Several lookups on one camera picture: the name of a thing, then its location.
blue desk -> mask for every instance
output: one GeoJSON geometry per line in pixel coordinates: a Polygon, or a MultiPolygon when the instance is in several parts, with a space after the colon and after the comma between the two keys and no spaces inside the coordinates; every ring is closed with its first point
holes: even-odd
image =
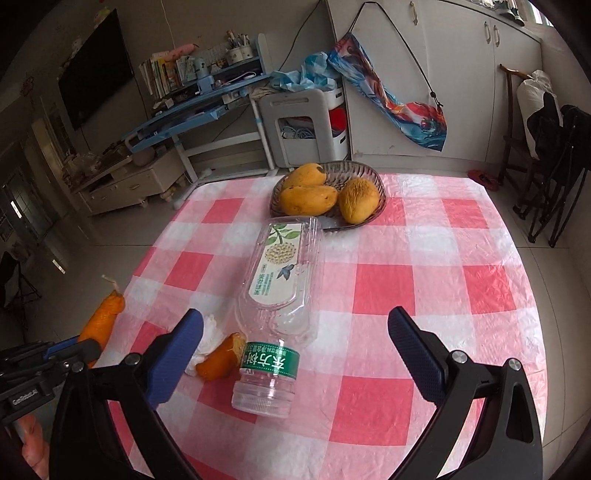
{"type": "Polygon", "coordinates": [[[187,174],[189,175],[189,179],[192,183],[197,183],[197,174],[193,168],[193,165],[191,164],[191,161],[189,160],[189,157],[206,151],[228,147],[230,145],[261,140],[268,164],[265,166],[265,168],[233,171],[231,173],[222,174],[219,176],[219,178],[213,176],[208,177],[208,179],[209,181],[225,180],[228,178],[262,174],[268,172],[269,170],[273,170],[275,169],[275,164],[273,163],[273,159],[271,157],[271,150],[269,149],[267,143],[267,137],[262,126],[262,119],[258,110],[258,106],[250,96],[250,91],[254,84],[262,80],[266,80],[269,77],[270,75],[268,74],[257,75],[254,78],[224,85],[220,88],[214,89],[211,92],[197,95],[183,103],[179,103],[171,109],[155,116],[153,119],[144,122],[126,134],[124,136],[125,143],[131,153],[136,153],[168,138],[171,138],[174,141],[174,146],[176,147],[181,160],[183,161],[187,174]],[[207,104],[210,102],[215,102],[223,95],[236,92],[237,90],[241,90],[241,96],[248,96],[254,113],[258,132],[225,138],[223,140],[185,150],[183,143],[178,136],[194,128],[214,122],[228,113],[228,105],[212,105],[210,108],[208,108],[207,104]]]}
{"type": "Polygon", "coordinates": [[[194,115],[188,117],[186,116],[186,112],[190,109],[198,109],[200,105],[211,100],[216,100],[226,93],[235,92],[253,83],[266,80],[269,77],[269,75],[261,74],[248,80],[224,85],[211,92],[197,95],[195,98],[179,103],[171,109],[156,115],[153,119],[144,122],[131,132],[125,134],[123,140],[125,140],[131,153],[136,153],[167,138],[171,138],[173,135],[180,135],[193,128],[214,122],[228,112],[227,106],[196,112],[194,115]],[[132,145],[131,141],[134,139],[138,139],[139,142],[132,145]]]}

cable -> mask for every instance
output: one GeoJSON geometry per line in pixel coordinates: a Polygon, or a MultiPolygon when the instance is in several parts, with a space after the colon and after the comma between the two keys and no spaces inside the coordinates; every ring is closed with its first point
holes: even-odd
{"type": "Polygon", "coordinates": [[[84,130],[82,130],[82,125],[80,126],[80,133],[82,134],[82,138],[84,138],[84,141],[86,142],[86,146],[88,147],[88,151],[92,151],[90,149],[90,145],[88,143],[88,140],[86,139],[86,136],[84,135],[84,130]]]}
{"type": "Polygon", "coordinates": [[[250,107],[250,103],[248,105],[245,105],[245,107],[246,108],[240,113],[240,115],[238,115],[234,120],[232,120],[230,123],[228,123],[224,128],[222,128],[222,130],[220,131],[220,133],[218,133],[215,137],[213,137],[213,140],[210,143],[215,142],[219,138],[219,136],[228,129],[228,127],[230,127],[231,125],[235,124],[238,121],[238,119],[242,115],[244,115],[244,112],[246,112],[248,110],[248,107],[250,107]]]}
{"type": "Polygon", "coordinates": [[[166,20],[166,24],[168,25],[168,31],[170,32],[170,39],[173,41],[173,49],[176,48],[174,44],[174,37],[173,37],[173,29],[170,28],[170,23],[168,22],[168,17],[166,16],[166,9],[164,8],[164,3],[160,0],[160,5],[162,5],[162,12],[164,12],[164,19],[166,20]]]}
{"type": "Polygon", "coordinates": [[[304,20],[304,23],[302,23],[301,27],[299,28],[299,30],[295,34],[294,41],[291,44],[291,48],[290,48],[289,52],[287,52],[287,57],[285,57],[285,60],[283,60],[283,63],[281,64],[281,67],[279,67],[277,70],[281,71],[281,69],[283,68],[283,65],[285,65],[285,62],[287,62],[287,59],[290,57],[291,52],[293,51],[294,47],[296,46],[297,37],[300,35],[301,29],[304,28],[304,25],[306,25],[306,23],[308,22],[308,20],[312,16],[312,14],[316,11],[316,9],[318,8],[318,5],[320,5],[321,1],[322,0],[318,0],[318,2],[316,3],[316,5],[312,9],[312,12],[310,12],[308,14],[308,16],[306,17],[306,19],[304,20]]]}
{"type": "Polygon", "coordinates": [[[144,112],[146,114],[146,120],[150,120],[150,116],[148,115],[148,109],[146,108],[146,104],[144,103],[144,97],[142,96],[142,90],[139,88],[138,78],[134,74],[135,84],[138,86],[138,93],[139,93],[139,100],[142,102],[142,106],[144,107],[144,112]]]}
{"type": "Polygon", "coordinates": [[[402,42],[404,43],[404,46],[407,48],[408,52],[411,54],[411,56],[413,57],[414,63],[417,64],[418,69],[421,71],[421,75],[423,75],[423,78],[425,79],[425,82],[427,82],[427,86],[429,87],[429,90],[431,91],[430,95],[431,97],[435,100],[435,103],[437,104],[438,108],[443,107],[443,104],[439,102],[439,100],[437,100],[437,95],[435,94],[435,92],[433,91],[433,88],[431,87],[431,84],[429,83],[429,80],[427,78],[427,75],[425,75],[425,72],[423,71],[423,68],[421,67],[421,64],[418,62],[417,58],[414,56],[413,51],[411,50],[411,48],[408,46],[408,43],[406,40],[404,40],[404,37],[402,36],[402,34],[400,33],[400,30],[398,29],[398,27],[394,24],[394,22],[392,21],[392,19],[390,18],[390,16],[388,15],[388,13],[386,12],[386,10],[384,10],[384,7],[382,7],[382,5],[379,2],[375,2],[375,1],[368,1],[368,2],[363,2],[363,4],[361,5],[361,7],[359,7],[359,10],[357,11],[357,15],[355,15],[355,19],[353,20],[353,23],[351,23],[351,26],[349,27],[349,29],[347,30],[348,33],[352,33],[353,32],[353,27],[355,26],[357,19],[359,18],[359,16],[361,15],[361,12],[363,11],[363,8],[365,7],[365,5],[367,4],[374,4],[376,5],[384,15],[386,15],[386,18],[390,21],[390,24],[394,27],[394,30],[396,30],[396,33],[398,34],[398,36],[400,37],[400,39],[402,40],[402,42]]]}
{"type": "MultiPolygon", "coordinates": [[[[291,44],[290,50],[289,50],[289,52],[287,52],[287,57],[285,57],[285,60],[283,60],[283,63],[278,68],[278,70],[281,70],[283,68],[283,65],[285,65],[285,62],[287,62],[287,59],[290,57],[291,52],[293,51],[294,47],[296,46],[297,37],[300,35],[301,29],[304,28],[304,26],[306,25],[306,23],[308,22],[308,20],[312,16],[312,14],[316,11],[316,9],[318,8],[318,5],[320,5],[321,2],[322,2],[322,0],[318,0],[318,2],[316,2],[314,8],[312,9],[312,12],[310,12],[308,14],[308,16],[306,17],[306,19],[304,20],[304,22],[302,23],[302,25],[300,26],[300,28],[296,32],[295,37],[294,37],[294,41],[291,44]]],[[[248,110],[248,107],[249,107],[249,105],[246,105],[246,108],[242,111],[242,113],[240,115],[238,115],[232,122],[230,122],[224,128],[222,128],[222,130],[220,131],[220,133],[218,133],[215,137],[213,137],[212,142],[215,142],[222,133],[224,133],[231,125],[233,125],[234,123],[236,123],[236,121],[238,121],[238,119],[242,115],[244,115],[244,112],[246,112],[248,110]]]]}

pink checkered tablecloth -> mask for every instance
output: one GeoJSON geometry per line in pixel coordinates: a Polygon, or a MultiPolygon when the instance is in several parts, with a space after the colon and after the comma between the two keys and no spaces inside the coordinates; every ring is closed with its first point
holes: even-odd
{"type": "MultiPolygon", "coordinates": [[[[522,360],[543,433],[547,379],[538,312],[485,189],[461,178],[382,179],[388,195],[382,215],[324,237],[319,335],[301,352],[291,416],[234,410],[237,376],[204,384],[183,375],[159,406],[205,480],[388,478],[434,412],[388,337],[387,314],[397,305],[449,350],[497,365],[511,356],[522,360]]],[[[277,180],[223,181],[191,195],[125,290],[127,307],[100,364],[143,352],[189,307],[220,320],[230,315],[277,180]]],[[[474,402],[447,469],[459,464],[479,406],[474,402]]],[[[113,416],[132,463],[146,471],[120,407],[113,416]]]]}

cabinet door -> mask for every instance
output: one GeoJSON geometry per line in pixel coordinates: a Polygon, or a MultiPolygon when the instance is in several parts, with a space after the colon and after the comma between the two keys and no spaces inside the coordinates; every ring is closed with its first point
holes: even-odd
{"type": "Polygon", "coordinates": [[[447,122],[443,152],[429,154],[485,161],[495,91],[492,19],[442,1],[425,13],[429,80],[447,122]]]}
{"type": "MultiPolygon", "coordinates": [[[[423,0],[382,0],[426,75],[427,51],[423,31],[423,0]]],[[[363,0],[328,0],[337,39],[348,31],[363,0]]],[[[402,102],[427,102],[428,87],[411,54],[388,18],[376,6],[364,7],[353,29],[384,86],[402,102]]],[[[418,155],[428,150],[409,140],[369,99],[345,82],[352,157],[363,155],[418,155]]]]}
{"type": "MultiPolygon", "coordinates": [[[[501,22],[494,23],[492,35],[495,54],[495,106],[486,161],[500,163],[505,146],[503,135],[507,134],[509,121],[509,99],[505,73],[499,70],[499,64],[531,73],[542,68],[542,51],[537,40],[501,22]]],[[[519,79],[513,77],[513,135],[517,138],[525,138],[523,120],[516,97],[517,86],[520,83],[519,79]]]]}

fruit bowl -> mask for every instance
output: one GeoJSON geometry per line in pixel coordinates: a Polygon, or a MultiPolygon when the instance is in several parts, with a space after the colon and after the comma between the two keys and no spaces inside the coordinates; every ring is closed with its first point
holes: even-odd
{"type": "MultiPolygon", "coordinates": [[[[324,184],[334,187],[338,192],[343,189],[345,184],[350,179],[355,177],[370,180],[373,182],[379,192],[378,207],[369,216],[369,218],[367,218],[367,220],[357,225],[351,225],[350,223],[345,222],[345,219],[340,213],[338,203],[324,215],[319,215],[317,219],[320,221],[322,229],[325,232],[337,232],[341,230],[357,228],[358,226],[365,225],[366,223],[375,220],[382,213],[384,207],[386,206],[386,191],[384,189],[382,180],[379,178],[378,172],[376,172],[373,168],[350,160],[332,161],[329,163],[321,163],[320,165],[326,172],[326,182],[324,184]]],[[[285,216],[285,213],[283,213],[281,206],[279,205],[279,194],[281,193],[281,186],[283,185],[283,182],[286,178],[287,175],[278,181],[273,188],[271,204],[269,205],[271,217],[285,216]]]]}

